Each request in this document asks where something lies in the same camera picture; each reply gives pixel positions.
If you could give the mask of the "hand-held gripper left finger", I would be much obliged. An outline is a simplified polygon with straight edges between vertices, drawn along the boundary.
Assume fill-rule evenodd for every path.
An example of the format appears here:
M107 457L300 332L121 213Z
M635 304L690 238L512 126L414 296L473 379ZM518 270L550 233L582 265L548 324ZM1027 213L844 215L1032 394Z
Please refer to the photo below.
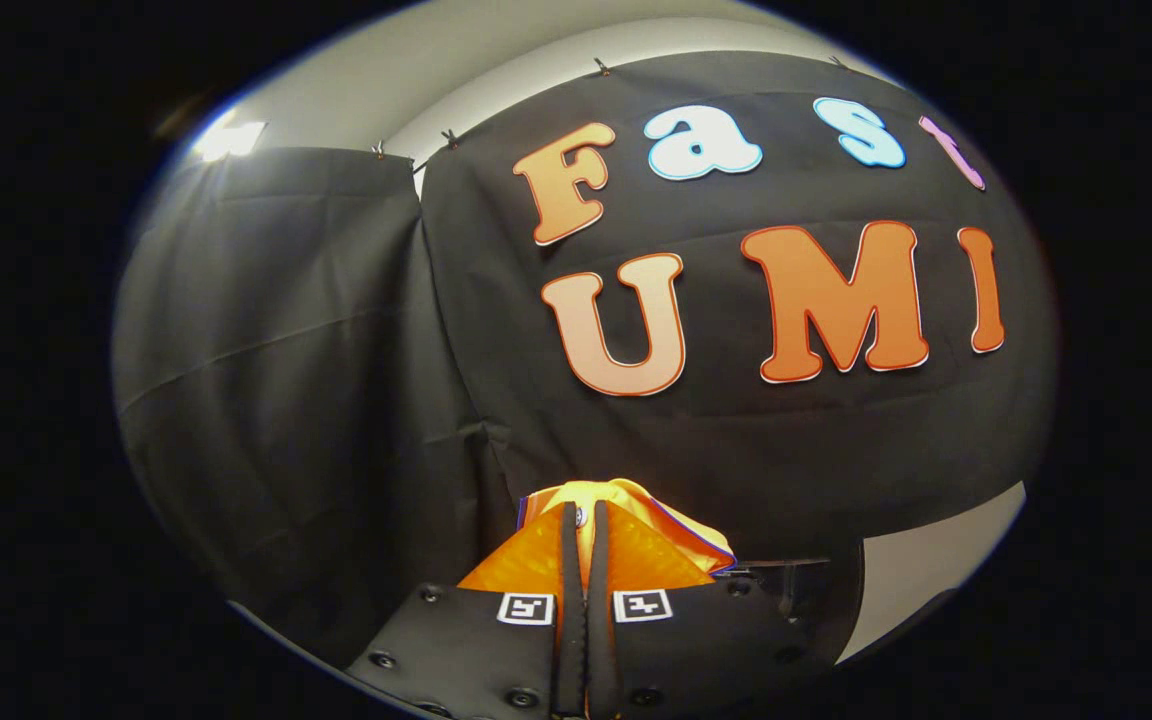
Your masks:
M585 592L579 507L544 511L506 541L492 568L407 596L348 675L431 719L585 715Z

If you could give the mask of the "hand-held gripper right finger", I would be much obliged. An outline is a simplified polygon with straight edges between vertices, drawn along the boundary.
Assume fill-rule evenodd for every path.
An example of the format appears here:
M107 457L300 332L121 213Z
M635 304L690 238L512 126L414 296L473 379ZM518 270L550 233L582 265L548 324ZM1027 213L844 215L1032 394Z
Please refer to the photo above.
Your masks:
M712 577L634 511L594 505L588 583L591 719L783 717L832 669L838 628L791 571Z

